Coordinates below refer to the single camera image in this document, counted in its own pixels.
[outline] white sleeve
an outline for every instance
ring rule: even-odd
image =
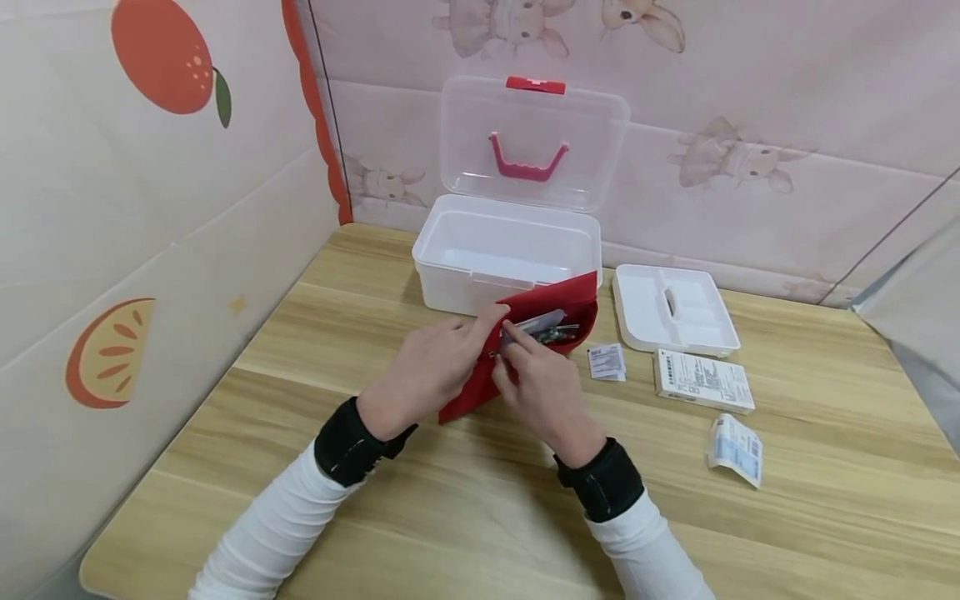
[[[623,515],[587,525],[613,560],[627,598],[714,600],[647,492]]]
[[[313,443],[230,527],[188,600],[261,600],[293,572],[333,513],[361,484],[344,488],[317,467]]]

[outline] left hand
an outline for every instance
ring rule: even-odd
[[[510,312],[483,309],[474,321],[447,319],[411,331],[383,375],[357,398],[360,419],[386,442],[457,397],[491,331]]]

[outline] red latch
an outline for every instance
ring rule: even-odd
[[[527,79],[525,77],[510,76],[507,78],[507,87],[510,89],[526,89],[529,91],[541,91],[548,94],[558,94],[563,96],[566,92],[564,82],[548,82],[540,79]]]

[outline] red pouch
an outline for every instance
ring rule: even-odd
[[[504,320],[513,323],[522,323],[527,319],[562,308],[566,313],[563,324],[580,326],[577,329],[577,337],[573,340],[563,340],[555,345],[547,345],[547,347],[566,355],[580,346],[593,329],[593,323],[597,318],[597,274],[594,271],[553,285],[534,288],[529,292],[501,300],[498,304],[510,306],[510,312]],[[491,377],[493,357],[499,347],[500,325],[498,324],[487,338],[473,373],[464,384],[464,390],[440,409],[440,424],[458,419],[500,395]]]

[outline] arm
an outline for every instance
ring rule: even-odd
[[[395,458],[416,428],[388,442],[373,436],[344,402],[317,439],[240,516],[206,559],[188,600],[273,598],[333,518],[383,457]]]
[[[340,503],[382,458],[397,456],[418,421],[460,394],[507,311],[491,306],[472,323],[449,319],[411,332],[384,374],[342,404],[230,527],[187,598],[273,598]]]
[[[606,438],[599,453],[579,468],[555,458],[561,483],[580,498],[587,526],[612,559],[628,598],[713,599],[623,446]]]
[[[521,420],[553,448],[560,481],[576,492],[627,597],[712,599],[626,450],[587,414],[577,366],[512,324],[503,327],[516,343],[497,356],[493,381]],[[516,383],[507,361],[516,369]]]

